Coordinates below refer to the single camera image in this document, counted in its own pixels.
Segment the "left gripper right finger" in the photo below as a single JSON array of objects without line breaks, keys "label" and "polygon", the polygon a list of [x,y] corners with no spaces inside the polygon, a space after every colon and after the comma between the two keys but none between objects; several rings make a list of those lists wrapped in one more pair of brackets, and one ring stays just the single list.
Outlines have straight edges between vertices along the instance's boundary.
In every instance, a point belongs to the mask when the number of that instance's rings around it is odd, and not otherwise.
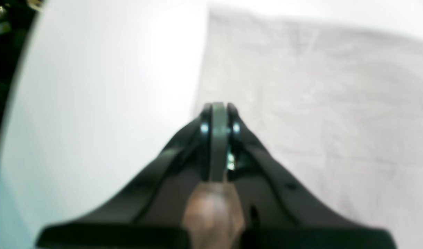
[{"label": "left gripper right finger", "polygon": [[395,249],[383,228],[354,222],[329,208],[267,151],[227,105],[227,173],[238,194],[245,220],[234,249]]}]

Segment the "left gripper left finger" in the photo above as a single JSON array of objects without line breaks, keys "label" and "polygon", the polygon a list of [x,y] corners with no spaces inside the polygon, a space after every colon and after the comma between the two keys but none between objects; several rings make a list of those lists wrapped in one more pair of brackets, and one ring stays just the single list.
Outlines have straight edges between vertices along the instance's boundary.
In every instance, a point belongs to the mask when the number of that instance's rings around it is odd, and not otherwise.
[{"label": "left gripper left finger", "polygon": [[117,194],[88,214],[46,227],[38,249],[189,249],[182,227],[200,183],[218,182],[218,103],[180,129]]}]

